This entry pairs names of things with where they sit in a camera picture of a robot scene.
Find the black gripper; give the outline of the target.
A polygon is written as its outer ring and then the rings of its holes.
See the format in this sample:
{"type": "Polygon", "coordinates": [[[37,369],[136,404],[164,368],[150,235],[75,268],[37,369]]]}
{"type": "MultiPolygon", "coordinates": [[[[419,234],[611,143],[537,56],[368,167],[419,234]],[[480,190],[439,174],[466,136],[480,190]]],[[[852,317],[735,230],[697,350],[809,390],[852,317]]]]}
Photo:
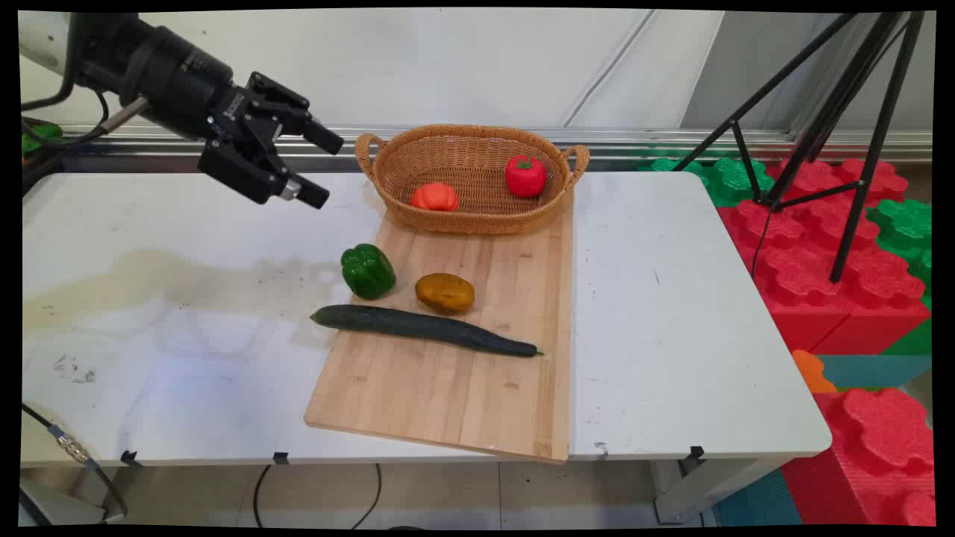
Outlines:
{"type": "Polygon", "coordinates": [[[282,125],[283,134],[338,155],[343,137],[313,116],[304,96],[257,71],[239,85],[229,65],[169,28],[134,28],[134,96],[146,99],[150,122],[206,142],[198,170],[257,204],[282,198],[324,207],[330,190],[258,147],[273,144],[282,125]]]}

